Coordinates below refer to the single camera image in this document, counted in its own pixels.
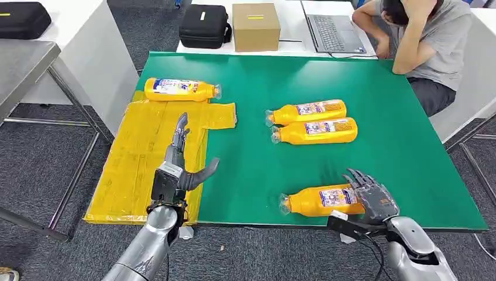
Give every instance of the yellow tape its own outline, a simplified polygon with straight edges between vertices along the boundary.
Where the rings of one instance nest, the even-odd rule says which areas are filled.
[[[153,102],[137,91],[128,105],[84,219],[95,224],[142,224],[150,204],[155,169],[164,159],[177,119],[188,113],[185,168],[205,166],[207,129],[234,128],[234,104]],[[198,218],[201,186],[186,195],[187,224]]]
[[[264,15],[248,15],[248,19],[264,19]]]

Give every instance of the green tabletop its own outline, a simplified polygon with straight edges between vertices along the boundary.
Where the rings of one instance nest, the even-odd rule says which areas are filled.
[[[401,215],[422,227],[481,231],[487,226],[404,76],[390,61],[150,53],[149,77],[220,84],[219,103],[236,103],[235,129],[208,132],[207,162],[220,158],[202,191],[198,222],[324,226],[327,218],[282,215],[281,193],[345,183],[346,168],[385,184]],[[273,144],[265,110],[341,99],[358,124],[352,143]]]

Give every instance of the robotic hand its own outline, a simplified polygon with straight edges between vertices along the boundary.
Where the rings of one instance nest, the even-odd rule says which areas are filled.
[[[343,175],[365,209],[362,222],[333,212],[328,227],[356,240],[385,235],[388,261],[402,281],[456,281],[441,250],[413,219],[399,216],[399,208],[384,185],[369,175],[348,169]]]
[[[167,147],[164,162],[155,171],[152,203],[147,207],[148,218],[126,251],[103,278],[103,281],[151,281],[168,255],[169,247],[179,236],[184,222],[186,191],[194,190],[210,177],[219,163],[218,158],[197,173],[184,170],[184,143],[190,131],[184,129],[188,115],[177,122],[172,143]]]

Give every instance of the man's hair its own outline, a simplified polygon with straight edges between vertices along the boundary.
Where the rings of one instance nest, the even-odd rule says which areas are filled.
[[[433,16],[435,13],[437,13],[443,3],[444,0],[438,0],[429,16]],[[383,11],[386,11],[386,14],[391,17],[391,20],[394,24],[408,24],[408,16],[405,12],[403,4],[401,3],[401,0],[383,0]]]

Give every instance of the black strap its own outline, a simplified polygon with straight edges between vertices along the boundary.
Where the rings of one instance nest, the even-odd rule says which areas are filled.
[[[224,34],[224,43],[229,43],[231,42],[231,37],[232,37],[232,27],[229,23],[226,23],[226,28],[228,31],[226,31],[226,34]]]

